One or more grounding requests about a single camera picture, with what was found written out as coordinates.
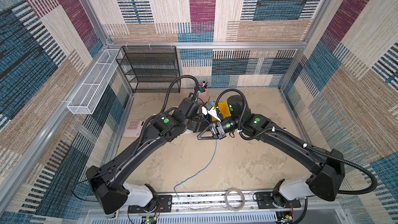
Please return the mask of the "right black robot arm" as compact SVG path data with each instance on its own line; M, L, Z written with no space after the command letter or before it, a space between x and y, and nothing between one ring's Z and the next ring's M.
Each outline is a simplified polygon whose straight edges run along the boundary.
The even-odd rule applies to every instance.
M308 175L300 179L281 179L277 183L270 194L276 207L282 208L297 198L316 196L322 200L334 201L338 194L364 195L376 189L377 179L369 170L344 159L343 154L336 149L327 151L316 147L282 129L265 116L252 113L241 91L228 89L221 95L228 92L235 93L228 99L231 116L222 115L218 101L214 104L205 103L202 107L204 115L211 115L215 119L207 127L212 132L212 139L220 140L227 133L237 131L246 141L258 140L279 149L309 171ZM367 175L370 185L360 190L341 190L345 166Z

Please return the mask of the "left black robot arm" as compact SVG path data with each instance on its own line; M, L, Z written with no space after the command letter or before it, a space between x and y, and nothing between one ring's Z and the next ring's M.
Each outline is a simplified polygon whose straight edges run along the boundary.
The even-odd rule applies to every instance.
M126 180L150 154L183 134L197 115L201 107L197 102L200 85L194 76L187 78L195 82L194 92L177 108L166 110L165 101L160 112L144 122L140 136L130 146L101 167L91 166L86 170L86 181L104 214L113 214L125 204L148 212L157 209L158 194L149 184L129 185Z

